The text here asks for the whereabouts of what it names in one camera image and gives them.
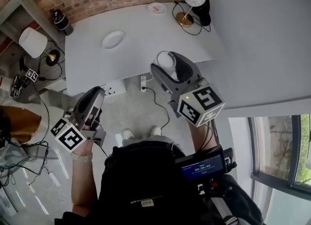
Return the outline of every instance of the screen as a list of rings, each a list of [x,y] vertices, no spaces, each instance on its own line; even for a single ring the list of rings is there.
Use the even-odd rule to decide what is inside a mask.
[[[207,176],[223,169],[222,157],[217,155],[181,168],[187,180]]]

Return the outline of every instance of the small plate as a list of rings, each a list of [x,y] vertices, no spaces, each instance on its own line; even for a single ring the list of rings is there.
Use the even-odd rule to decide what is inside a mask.
[[[154,2],[154,3],[149,4],[148,10],[155,14],[164,14],[167,12],[166,5],[159,3],[159,2]]]
[[[125,39],[125,32],[115,31],[108,34],[102,41],[102,47],[106,50],[113,49],[123,42]]]

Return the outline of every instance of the power strip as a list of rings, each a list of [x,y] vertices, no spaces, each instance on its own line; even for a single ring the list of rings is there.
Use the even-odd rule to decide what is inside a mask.
[[[57,179],[57,177],[55,176],[55,174],[54,174],[54,173],[49,173],[49,175],[50,175],[50,178],[53,180],[54,184],[55,184],[56,186],[60,187],[61,184],[60,184],[60,182],[58,181],[58,179]]]
[[[142,89],[142,87],[146,87],[146,76],[144,75],[140,77],[140,91],[146,92],[146,89]]]

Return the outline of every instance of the window frame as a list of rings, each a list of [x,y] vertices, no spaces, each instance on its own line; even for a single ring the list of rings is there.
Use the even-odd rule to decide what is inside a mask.
[[[250,129],[250,137],[252,143],[252,158],[253,158],[253,174],[251,178],[253,179],[252,186],[252,199],[256,200],[258,183],[265,184],[271,188],[279,190],[281,192],[293,195],[305,200],[311,201],[311,188],[305,188],[302,184],[295,184],[295,179],[298,170],[299,156],[300,156],[300,145],[301,145],[301,120],[300,115],[292,115],[292,125],[293,125],[293,149],[291,158],[291,167],[289,172],[288,180],[278,178],[276,176],[269,175],[265,172],[261,172],[259,169],[259,141],[257,135],[256,121],[255,118],[249,117],[248,124]]]

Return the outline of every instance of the shoe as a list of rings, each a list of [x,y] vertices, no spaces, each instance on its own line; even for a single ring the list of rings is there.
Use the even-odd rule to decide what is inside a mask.
[[[159,126],[154,126],[150,132],[150,137],[155,136],[155,135],[158,135],[158,136],[162,135],[161,128]]]
[[[130,129],[125,129],[123,131],[123,138],[124,139],[135,139],[135,136]]]

